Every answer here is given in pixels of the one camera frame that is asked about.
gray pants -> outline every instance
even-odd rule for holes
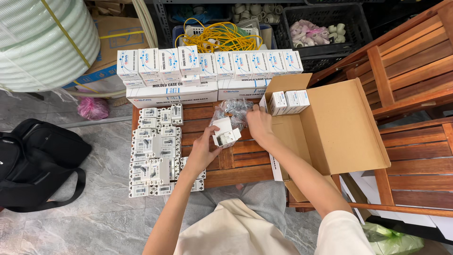
[[[239,199],[248,208],[274,224],[283,235],[286,233],[284,219],[286,191],[283,182],[270,180],[247,183],[241,191]],[[191,192],[184,212],[181,232],[213,212],[216,206],[209,191]]]

hand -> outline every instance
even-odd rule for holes
[[[203,135],[193,141],[192,151],[182,172],[186,172],[188,169],[192,174],[198,176],[219,155],[222,148],[217,148],[213,152],[209,151],[209,138],[214,134],[214,130],[219,131],[220,129],[216,126],[207,127],[204,129]]]
[[[263,148],[264,143],[275,136],[272,132],[272,116],[267,114],[262,106],[255,104],[253,110],[247,111],[247,123],[250,135]]]

person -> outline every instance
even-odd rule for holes
[[[358,219],[342,195],[272,132],[263,107],[247,113],[251,136],[289,173],[322,217],[315,255],[374,255]],[[194,141],[188,162],[143,250],[144,255],[299,254],[284,238],[286,193],[283,182],[245,184],[240,198],[218,203],[207,191],[190,192],[198,176],[222,150],[209,152],[207,127]]]

wooden table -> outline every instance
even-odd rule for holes
[[[258,103],[260,99],[250,100]],[[200,137],[209,125],[215,106],[221,102],[183,105],[182,157],[189,156],[193,141]],[[135,106],[133,107],[132,130],[137,129],[139,110]],[[222,150],[220,155],[207,167],[204,182],[206,188],[274,179],[269,154],[251,137],[247,128],[242,130],[241,135],[242,137],[234,146]],[[212,139],[210,139],[209,145],[211,150],[216,148]]]

white shirt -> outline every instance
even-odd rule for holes
[[[240,199],[220,202],[216,209],[179,234],[175,255],[295,255],[282,232]],[[319,227],[315,255],[375,255],[357,218],[333,211]]]

